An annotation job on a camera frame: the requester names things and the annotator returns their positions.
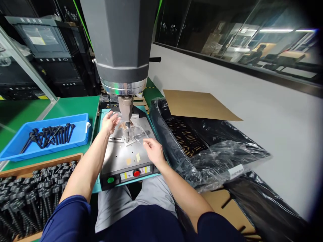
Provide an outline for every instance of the ultrasonic welding machine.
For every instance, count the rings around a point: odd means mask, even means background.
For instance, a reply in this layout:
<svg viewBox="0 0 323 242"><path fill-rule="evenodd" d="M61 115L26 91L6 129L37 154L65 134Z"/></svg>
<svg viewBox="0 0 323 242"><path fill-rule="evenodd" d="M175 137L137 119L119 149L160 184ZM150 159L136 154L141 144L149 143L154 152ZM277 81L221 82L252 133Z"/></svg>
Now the ultrasonic welding machine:
<svg viewBox="0 0 323 242"><path fill-rule="evenodd" d="M108 142L101 189L157 174L134 136L155 138L147 113L133 106L146 87L157 0L81 0L101 83L118 95L122 124ZM144 132L135 133L136 127Z"/></svg>

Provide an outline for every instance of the cardboard sheet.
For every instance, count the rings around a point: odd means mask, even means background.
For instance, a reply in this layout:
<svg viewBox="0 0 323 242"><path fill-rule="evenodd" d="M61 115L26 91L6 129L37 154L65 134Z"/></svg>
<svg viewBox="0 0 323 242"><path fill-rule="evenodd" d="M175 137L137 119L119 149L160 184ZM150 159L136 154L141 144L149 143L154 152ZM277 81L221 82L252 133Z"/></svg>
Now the cardboard sheet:
<svg viewBox="0 0 323 242"><path fill-rule="evenodd" d="M214 212L225 217L237 230L245 227L242 233L256 232L235 200L232 199L224 208L221 208L230 198L230 193L227 190L206 192L201 195L210 204ZM248 236L247 238L261 239L259 235Z"/></svg>
<svg viewBox="0 0 323 242"><path fill-rule="evenodd" d="M163 90L172 115L242 121L210 93Z"/></svg>

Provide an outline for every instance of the gray cylindrical housing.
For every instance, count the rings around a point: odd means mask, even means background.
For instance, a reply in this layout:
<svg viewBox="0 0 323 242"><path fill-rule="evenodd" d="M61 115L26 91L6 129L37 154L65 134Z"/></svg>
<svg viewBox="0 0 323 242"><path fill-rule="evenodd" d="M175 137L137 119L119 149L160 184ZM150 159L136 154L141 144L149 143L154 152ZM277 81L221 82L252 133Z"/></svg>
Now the gray cylindrical housing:
<svg viewBox="0 0 323 242"><path fill-rule="evenodd" d="M102 83L145 80L157 0L81 0L81 5Z"/></svg>

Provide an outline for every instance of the person's hand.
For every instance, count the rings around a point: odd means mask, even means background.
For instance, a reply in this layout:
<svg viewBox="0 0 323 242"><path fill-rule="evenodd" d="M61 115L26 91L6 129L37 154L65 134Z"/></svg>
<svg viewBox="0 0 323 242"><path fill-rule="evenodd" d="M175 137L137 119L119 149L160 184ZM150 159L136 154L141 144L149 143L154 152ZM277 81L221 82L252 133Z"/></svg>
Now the person's hand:
<svg viewBox="0 0 323 242"><path fill-rule="evenodd" d="M161 165L167 164L163 154L163 147L153 138L144 139L144 148L147 151L148 158L158 168Z"/></svg>
<svg viewBox="0 0 323 242"><path fill-rule="evenodd" d="M118 114L111 116L112 114L112 111L108 112L102 120L101 130L108 132L109 135L113 134L114 128L121 120L121 117L118 118Z"/></svg>

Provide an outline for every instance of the red button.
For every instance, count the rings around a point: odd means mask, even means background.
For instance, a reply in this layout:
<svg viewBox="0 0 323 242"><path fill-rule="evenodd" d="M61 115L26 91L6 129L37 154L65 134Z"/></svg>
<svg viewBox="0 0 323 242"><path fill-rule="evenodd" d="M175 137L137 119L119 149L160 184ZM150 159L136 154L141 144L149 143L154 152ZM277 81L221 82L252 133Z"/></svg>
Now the red button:
<svg viewBox="0 0 323 242"><path fill-rule="evenodd" d="M140 175L140 171L139 170L134 171L134 176L139 176L139 175Z"/></svg>

